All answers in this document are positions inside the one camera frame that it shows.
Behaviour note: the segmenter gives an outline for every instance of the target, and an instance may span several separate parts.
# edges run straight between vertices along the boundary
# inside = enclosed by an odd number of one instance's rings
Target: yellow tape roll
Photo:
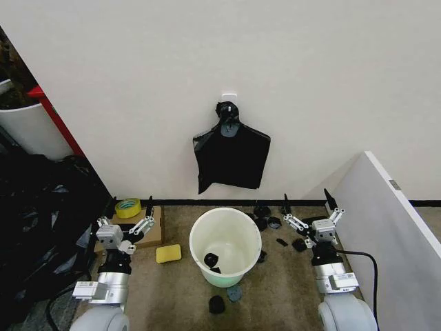
[[[115,212],[120,219],[129,219],[141,212],[141,202],[137,198],[119,201],[115,206]]]

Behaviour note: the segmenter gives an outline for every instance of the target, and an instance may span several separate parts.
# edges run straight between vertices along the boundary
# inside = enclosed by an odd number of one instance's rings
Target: black trash bag
[[[232,102],[216,107],[219,123],[193,138],[199,166],[199,194],[212,183],[259,188],[271,139],[239,121]]]
[[[0,158],[0,328],[75,281],[94,256],[91,225],[110,198],[87,159]]]

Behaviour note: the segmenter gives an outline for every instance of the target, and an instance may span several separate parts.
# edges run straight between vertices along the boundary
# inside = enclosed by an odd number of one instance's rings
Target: black cable
[[[88,278],[88,281],[92,280],[92,276],[90,275],[89,270],[86,270],[84,272],[82,272],[79,276],[81,277],[83,274],[85,274]],[[59,331],[58,326],[55,324],[54,319],[52,318],[52,315],[50,314],[50,309],[52,307],[52,304],[55,302],[55,300],[57,300],[59,297],[61,297],[62,295],[71,292],[75,289],[75,286],[72,286],[71,288],[66,288],[65,290],[61,291],[60,293],[56,294],[53,298],[51,298],[48,302],[48,304],[46,305],[46,319],[48,320],[48,323],[50,325],[50,327],[52,328],[53,331]]]
[[[339,250],[335,247],[331,247],[331,249],[337,253],[343,253],[348,255],[362,255],[364,257],[369,257],[373,264],[373,317],[377,322],[377,330],[380,331],[380,326],[378,325],[377,320],[377,291],[378,291],[378,265],[377,261],[375,261],[374,257],[368,253],[364,252],[354,252],[350,250]]]

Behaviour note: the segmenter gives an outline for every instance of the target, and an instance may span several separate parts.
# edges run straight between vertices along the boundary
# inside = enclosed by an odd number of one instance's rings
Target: white bucket
[[[238,283],[257,262],[262,239],[256,224],[245,213],[233,208],[216,208],[203,214],[190,232],[190,252],[209,283],[228,288]],[[204,257],[219,257],[211,271]]]

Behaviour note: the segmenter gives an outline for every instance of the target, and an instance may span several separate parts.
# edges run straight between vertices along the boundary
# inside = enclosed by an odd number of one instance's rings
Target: white partition board
[[[360,155],[334,190],[347,211],[338,224],[340,241],[378,262],[381,330],[441,330],[441,245],[390,180],[371,152]],[[372,263],[348,259],[372,308]]]

